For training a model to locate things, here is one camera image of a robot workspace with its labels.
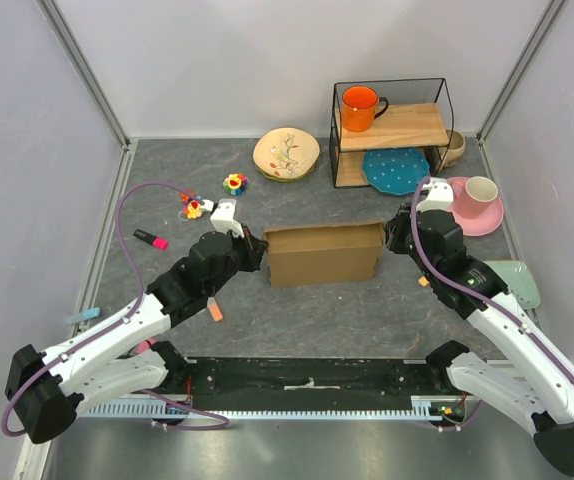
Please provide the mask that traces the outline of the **brown cardboard box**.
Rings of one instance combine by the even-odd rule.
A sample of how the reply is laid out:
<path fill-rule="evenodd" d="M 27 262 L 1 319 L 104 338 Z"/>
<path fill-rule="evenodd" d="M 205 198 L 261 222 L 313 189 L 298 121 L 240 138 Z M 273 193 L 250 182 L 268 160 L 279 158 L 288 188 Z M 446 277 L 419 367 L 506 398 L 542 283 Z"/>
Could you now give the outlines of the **brown cardboard box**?
<path fill-rule="evenodd" d="M 269 227 L 270 285 L 300 287 L 371 279 L 384 246 L 380 221 Z"/>

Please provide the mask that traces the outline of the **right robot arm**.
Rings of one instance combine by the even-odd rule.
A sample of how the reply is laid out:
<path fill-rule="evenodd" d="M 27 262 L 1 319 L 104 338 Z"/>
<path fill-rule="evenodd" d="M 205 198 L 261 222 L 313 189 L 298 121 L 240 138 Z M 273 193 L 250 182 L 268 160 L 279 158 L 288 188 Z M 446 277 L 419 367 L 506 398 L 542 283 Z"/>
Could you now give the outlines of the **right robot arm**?
<path fill-rule="evenodd" d="M 455 387 L 478 397 L 523 428 L 556 470 L 574 477 L 574 364 L 501 277 L 468 254 L 451 213 L 417 213 L 405 204 L 387 222 L 385 234 L 387 248 L 409 255 L 438 300 L 490 340 L 521 374 L 514 379 L 450 341 L 428 356 L 427 386 L 440 394 Z"/>

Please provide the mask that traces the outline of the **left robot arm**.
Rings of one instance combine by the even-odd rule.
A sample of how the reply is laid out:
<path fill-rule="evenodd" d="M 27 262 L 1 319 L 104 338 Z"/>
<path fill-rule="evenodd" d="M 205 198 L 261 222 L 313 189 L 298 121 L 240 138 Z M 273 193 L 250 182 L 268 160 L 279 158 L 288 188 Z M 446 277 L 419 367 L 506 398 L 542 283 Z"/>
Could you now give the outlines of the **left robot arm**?
<path fill-rule="evenodd" d="M 51 441 L 83 412 L 99 403 L 138 390 L 159 387 L 175 393 L 186 382 L 186 363 L 165 343 L 124 358 L 131 347 L 165 333 L 204 310 L 209 298 L 239 272 L 259 270 L 267 241 L 245 230 L 211 231 L 187 256 L 158 276 L 130 304 L 87 332 L 43 351 L 28 344 L 11 359 L 4 393 L 8 405 L 1 429 L 16 415 L 35 444 Z"/>

